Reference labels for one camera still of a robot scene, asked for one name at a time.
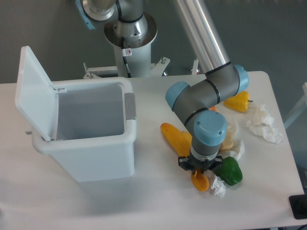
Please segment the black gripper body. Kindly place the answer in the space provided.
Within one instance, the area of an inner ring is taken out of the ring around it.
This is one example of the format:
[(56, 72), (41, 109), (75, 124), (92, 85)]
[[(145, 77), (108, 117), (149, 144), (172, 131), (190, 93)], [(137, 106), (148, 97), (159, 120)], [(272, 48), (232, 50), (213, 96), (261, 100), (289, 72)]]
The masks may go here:
[(188, 156), (188, 160), (186, 163), (186, 167), (192, 171), (195, 171), (197, 169), (201, 169), (203, 171), (212, 170), (215, 166), (216, 160), (209, 161), (208, 159), (206, 159), (204, 161), (200, 161), (192, 155)]

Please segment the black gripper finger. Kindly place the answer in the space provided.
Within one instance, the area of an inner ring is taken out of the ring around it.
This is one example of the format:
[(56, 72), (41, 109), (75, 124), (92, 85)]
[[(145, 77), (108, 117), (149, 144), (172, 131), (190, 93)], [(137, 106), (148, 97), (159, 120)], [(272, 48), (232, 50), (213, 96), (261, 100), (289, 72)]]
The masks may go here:
[(195, 171), (196, 171), (195, 162), (189, 157), (179, 156), (178, 165), (183, 170), (190, 171), (192, 174), (195, 174)]
[(216, 156), (213, 160), (209, 161), (209, 166), (207, 170), (214, 171), (215, 169), (221, 167), (223, 164), (223, 157), (221, 155)]

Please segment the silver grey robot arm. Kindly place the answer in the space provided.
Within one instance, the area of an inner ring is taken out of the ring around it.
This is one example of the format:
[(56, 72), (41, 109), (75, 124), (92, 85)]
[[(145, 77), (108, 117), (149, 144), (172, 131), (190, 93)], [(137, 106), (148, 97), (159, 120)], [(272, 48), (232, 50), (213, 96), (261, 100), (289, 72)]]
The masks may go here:
[[(157, 25), (144, 12), (141, 0), (79, 0), (76, 4), (89, 29), (104, 24), (120, 77), (153, 75), (151, 43)], [(178, 165), (203, 173), (223, 164), (218, 149), (226, 137), (227, 123), (211, 107), (247, 88), (249, 76), (242, 66), (231, 63), (204, 1), (176, 0), (174, 6), (206, 78), (192, 86), (175, 83), (165, 99), (192, 136), (188, 155), (179, 157)]]

